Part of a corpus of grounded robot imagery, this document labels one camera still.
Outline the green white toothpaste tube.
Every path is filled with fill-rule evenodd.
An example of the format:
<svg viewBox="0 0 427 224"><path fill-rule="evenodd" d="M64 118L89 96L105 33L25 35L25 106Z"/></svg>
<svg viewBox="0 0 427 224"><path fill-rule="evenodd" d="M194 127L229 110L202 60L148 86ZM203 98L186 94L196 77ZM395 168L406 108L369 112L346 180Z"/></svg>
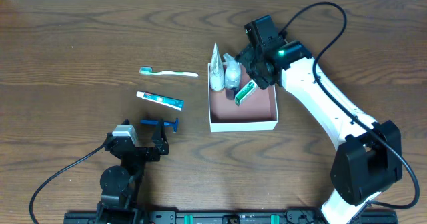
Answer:
<svg viewBox="0 0 427 224"><path fill-rule="evenodd" d="M166 107L170 107L172 109L176 109L181 111L183 109L184 101L180 99L174 99L171 97L165 97L153 93L148 93L144 91L138 91L136 96L140 99L151 101L160 105L164 105Z"/></svg>

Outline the clear pump soap bottle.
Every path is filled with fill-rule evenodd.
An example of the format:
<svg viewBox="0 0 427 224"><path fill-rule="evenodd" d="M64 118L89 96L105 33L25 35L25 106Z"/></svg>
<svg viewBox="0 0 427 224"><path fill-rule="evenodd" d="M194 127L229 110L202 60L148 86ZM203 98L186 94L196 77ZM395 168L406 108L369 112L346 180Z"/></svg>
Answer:
<svg viewBox="0 0 427 224"><path fill-rule="evenodd" d="M237 92L240 90L242 70L240 63L237 62L230 54L225 53L223 58L226 61L226 70L224 73L224 87L226 89L226 97L229 100L234 100Z"/></svg>

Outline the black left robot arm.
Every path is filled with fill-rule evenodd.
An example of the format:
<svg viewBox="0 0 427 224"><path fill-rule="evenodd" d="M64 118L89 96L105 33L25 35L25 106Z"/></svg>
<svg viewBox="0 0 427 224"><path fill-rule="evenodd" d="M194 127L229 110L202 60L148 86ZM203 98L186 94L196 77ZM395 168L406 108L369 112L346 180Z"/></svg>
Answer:
<svg viewBox="0 0 427 224"><path fill-rule="evenodd" d="M103 147L121 163L101 175L96 223L149 223L149 213L137 204L137 199L146 163L159 161L169 153L161 119L155 122L151 140L153 147L138 147L136 130L127 119L107 134Z"/></svg>

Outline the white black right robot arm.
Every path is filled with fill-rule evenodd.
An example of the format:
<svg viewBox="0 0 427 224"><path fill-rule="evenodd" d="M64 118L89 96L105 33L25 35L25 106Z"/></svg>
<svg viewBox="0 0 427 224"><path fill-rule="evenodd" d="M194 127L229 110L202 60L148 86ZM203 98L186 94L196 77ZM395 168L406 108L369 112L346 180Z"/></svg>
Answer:
<svg viewBox="0 0 427 224"><path fill-rule="evenodd" d="M213 50L208 65L211 131L271 130L278 122L276 87L292 94L336 150L330 171L334 189L321 214L327 223L355 221L402 178L399 129L354 105L299 41L286 41L270 16L248 23L245 30L249 44L238 55Z"/></svg>

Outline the green white toothbrush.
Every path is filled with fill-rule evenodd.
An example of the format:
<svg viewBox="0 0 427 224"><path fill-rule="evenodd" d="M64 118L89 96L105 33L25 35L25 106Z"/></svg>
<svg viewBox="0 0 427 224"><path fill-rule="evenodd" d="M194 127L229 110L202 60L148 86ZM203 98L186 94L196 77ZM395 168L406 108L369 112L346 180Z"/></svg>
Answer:
<svg viewBox="0 0 427 224"><path fill-rule="evenodd" d="M141 67L139 73L142 75L179 75L185 77L198 77L197 73L187 72L187 71L159 71L154 72L151 67Z"/></svg>

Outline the blue disposable razor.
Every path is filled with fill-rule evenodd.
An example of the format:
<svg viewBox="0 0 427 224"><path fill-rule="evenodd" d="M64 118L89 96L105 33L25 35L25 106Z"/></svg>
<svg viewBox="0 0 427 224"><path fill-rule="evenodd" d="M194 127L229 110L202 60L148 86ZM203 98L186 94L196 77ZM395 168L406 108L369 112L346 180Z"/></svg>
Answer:
<svg viewBox="0 0 427 224"><path fill-rule="evenodd" d="M140 123L141 123L142 125L152 125L152 126L156 126L156 125L159 123L159 121L151 120L151 119L142 119L142 120L140 121ZM172 127L172 128L173 128L173 132L174 132L174 133L177 133L178 126L179 126L179 119L178 119L178 118L176 118L176 119L175 119L175 121L164 121L164 122L163 122L163 125L164 125L165 127Z"/></svg>

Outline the green white small packet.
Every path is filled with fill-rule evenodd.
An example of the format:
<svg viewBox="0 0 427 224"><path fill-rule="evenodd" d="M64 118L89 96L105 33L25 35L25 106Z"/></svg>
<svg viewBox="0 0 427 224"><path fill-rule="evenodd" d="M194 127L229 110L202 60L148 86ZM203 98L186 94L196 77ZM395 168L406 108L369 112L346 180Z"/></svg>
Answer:
<svg viewBox="0 0 427 224"><path fill-rule="evenodd" d="M248 97L250 97L258 88L254 80L246 83L235 95L234 102L237 106L240 106Z"/></svg>

